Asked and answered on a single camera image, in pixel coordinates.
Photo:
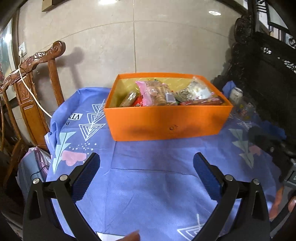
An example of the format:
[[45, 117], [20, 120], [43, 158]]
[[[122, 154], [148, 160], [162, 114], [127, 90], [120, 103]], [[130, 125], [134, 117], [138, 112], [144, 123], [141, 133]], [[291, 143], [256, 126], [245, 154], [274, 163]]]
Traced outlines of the person's right hand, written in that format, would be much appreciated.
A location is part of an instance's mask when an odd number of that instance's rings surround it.
[[[274, 203], [271, 207], [271, 210], [269, 212], [269, 219], [270, 220], [275, 219], [277, 217], [277, 215], [279, 214], [279, 206], [280, 206], [280, 203], [283, 198], [283, 191], [284, 191], [284, 187], [281, 187], [276, 193], [275, 201], [274, 201]], [[288, 203], [289, 212], [292, 212], [294, 207], [295, 207], [295, 197], [293, 197], [291, 199], [291, 201], [289, 201], [289, 203]]]

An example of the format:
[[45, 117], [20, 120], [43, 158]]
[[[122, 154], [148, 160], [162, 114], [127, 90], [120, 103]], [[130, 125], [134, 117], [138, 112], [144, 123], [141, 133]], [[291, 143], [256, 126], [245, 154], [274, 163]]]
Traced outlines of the person's left hand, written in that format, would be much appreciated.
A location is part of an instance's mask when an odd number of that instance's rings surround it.
[[139, 231], [136, 230], [123, 238], [118, 239], [118, 241], [140, 241], [140, 234]]

